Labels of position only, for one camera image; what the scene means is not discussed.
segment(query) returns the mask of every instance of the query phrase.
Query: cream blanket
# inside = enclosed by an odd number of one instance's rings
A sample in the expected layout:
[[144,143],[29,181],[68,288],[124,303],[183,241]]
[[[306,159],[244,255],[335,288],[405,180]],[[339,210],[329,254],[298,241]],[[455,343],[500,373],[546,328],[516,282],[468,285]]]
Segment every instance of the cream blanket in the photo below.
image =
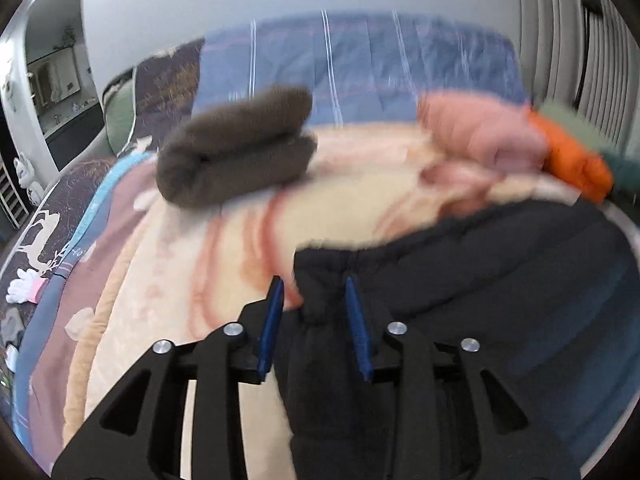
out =
[[[490,203],[528,197],[573,203],[578,196],[548,176],[503,177],[472,162],[447,160],[414,124],[316,134],[318,151],[305,182],[199,212],[157,199],[129,253],[121,254],[94,325],[78,344],[65,441],[154,341],[203,338],[235,320],[246,303],[263,298],[274,274],[286,282],[286,308],[299,306],[292,278],[297,248],[361,248]],[[193,391],[184,423],[187,479]],[[274,377],[263,386],[241,387],[241,409],[250,478],[293,479],[289,427]]]

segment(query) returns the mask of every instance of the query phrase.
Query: white stripe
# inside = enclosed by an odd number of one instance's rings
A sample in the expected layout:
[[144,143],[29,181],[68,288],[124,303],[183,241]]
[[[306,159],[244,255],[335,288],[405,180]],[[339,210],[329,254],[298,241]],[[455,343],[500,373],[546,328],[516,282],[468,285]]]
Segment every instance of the white stripe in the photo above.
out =
[[326,63],[329,71],[329,89],[331,90],[332,103],[334,106],[334,121],[338,126],[342,126],[342,110],[338,102],[338,91],[335,87],[334,76],[334,54],[331,50],[331,33],[329,32],[329,17],[326,10],[322,11],[322,22],[324,23],[324,43],[326,46]]
[[396,26],[396,36],[398,37],[398,50],[400,50],[400,63],[402,64],[402,71],[406,78],[406,83],[409,86],[409,90],[414,95],[414,99],[418,101],[418,92],[415,89],[414,80],[411,77],[411,69],[409,68],[409,60],[406,56],[406,50],[404,48],[404,38],[402,37],[402,29],[400,28],[400,19],[398,13],[394,11],[394,25]]
[[249,67],[249,97],[253,97],[255,94],[255,48],[257,44],[255,20],[251,20],[251,60]]

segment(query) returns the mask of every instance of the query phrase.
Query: countertop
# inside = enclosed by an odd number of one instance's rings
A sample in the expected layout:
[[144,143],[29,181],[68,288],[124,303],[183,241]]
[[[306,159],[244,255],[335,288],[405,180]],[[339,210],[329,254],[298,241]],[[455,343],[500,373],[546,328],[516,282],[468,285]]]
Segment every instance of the countertop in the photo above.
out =
[[95,103],[93,103],[91,105],[85,106],[84,108],[80,108],[77,112],[73,112],[71,115],[69,115],[69,117],[67,117],[64,120],[60,121],[60,124],[56,124],[55,126],[53,126],[53,128],[50,128],[46,132],[43,132],[44,138],[47,139],[47,137],[52,136],[56,131],[58,131],[60,128],[62,128],[62,126],[65,126],[69,122],[73,121],[76,117],[82,115],[85,111],[89,110],[90,108],[92,108],[94,106],[99,106],[99,105],[100,105],[99,102],[95,102]]

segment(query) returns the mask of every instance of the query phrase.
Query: black garment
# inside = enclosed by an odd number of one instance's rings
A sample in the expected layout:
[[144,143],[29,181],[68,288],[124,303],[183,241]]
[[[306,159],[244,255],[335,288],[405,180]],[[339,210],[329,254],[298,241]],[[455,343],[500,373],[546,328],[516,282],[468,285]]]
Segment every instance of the black garment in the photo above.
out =
[[384,471],[394,393],[357,371],[349,274],[364,302],[410,330],[478,339],[578,464],[640,384],[638,265],[622,232],[584,201],[496,206],[370,250],[307,249],[294,271],[305,304],[284,314],[274,366],[300,480]]

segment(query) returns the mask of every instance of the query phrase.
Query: orange folded clothing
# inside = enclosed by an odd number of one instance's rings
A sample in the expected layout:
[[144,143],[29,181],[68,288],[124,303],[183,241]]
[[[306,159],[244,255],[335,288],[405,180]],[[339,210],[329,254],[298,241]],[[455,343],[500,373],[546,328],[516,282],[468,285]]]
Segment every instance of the orange folded clothing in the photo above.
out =
[[551,148],[543,169],[580,189],[588,200],[601,203],[613,188],[613,175],[601,156],[539,113],[530,112],[529,121],[544,134]]

